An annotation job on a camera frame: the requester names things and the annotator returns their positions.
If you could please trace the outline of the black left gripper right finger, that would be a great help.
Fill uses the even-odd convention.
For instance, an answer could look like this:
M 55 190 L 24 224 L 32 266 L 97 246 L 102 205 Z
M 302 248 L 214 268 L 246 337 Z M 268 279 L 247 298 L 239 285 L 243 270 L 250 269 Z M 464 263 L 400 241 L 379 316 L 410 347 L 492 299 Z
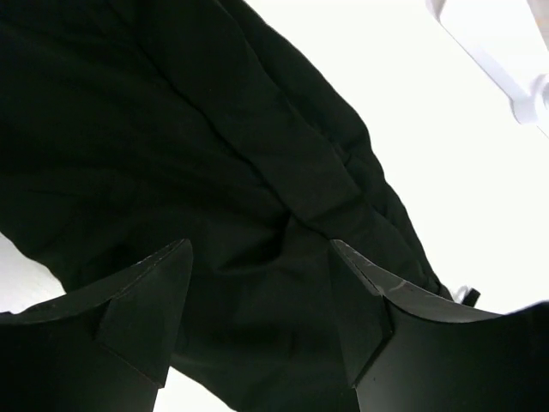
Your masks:
M 548 305 L 496 314 L 446 300 L 335 240 L 331 291 L 363 411 L 545 411 Z

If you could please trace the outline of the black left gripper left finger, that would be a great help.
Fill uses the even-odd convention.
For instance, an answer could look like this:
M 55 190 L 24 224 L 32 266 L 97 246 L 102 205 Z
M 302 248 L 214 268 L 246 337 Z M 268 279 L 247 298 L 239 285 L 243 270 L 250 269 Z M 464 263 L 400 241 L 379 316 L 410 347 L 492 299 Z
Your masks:
M 84 288 L 3 313 L 2 410 L 153 410 L 191 269 L 182 239 Z

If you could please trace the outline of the black trousers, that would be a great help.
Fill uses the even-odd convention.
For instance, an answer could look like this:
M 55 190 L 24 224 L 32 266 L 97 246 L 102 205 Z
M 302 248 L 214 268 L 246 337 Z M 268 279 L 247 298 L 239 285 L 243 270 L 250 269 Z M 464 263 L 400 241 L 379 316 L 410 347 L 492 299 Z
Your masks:
M 334 239 L 449 298 L 360 116 L 243 1 L 4 1 L 1 232 L 74 291 L 187 239 L 172 354 L 237 411 L 355 411 Z

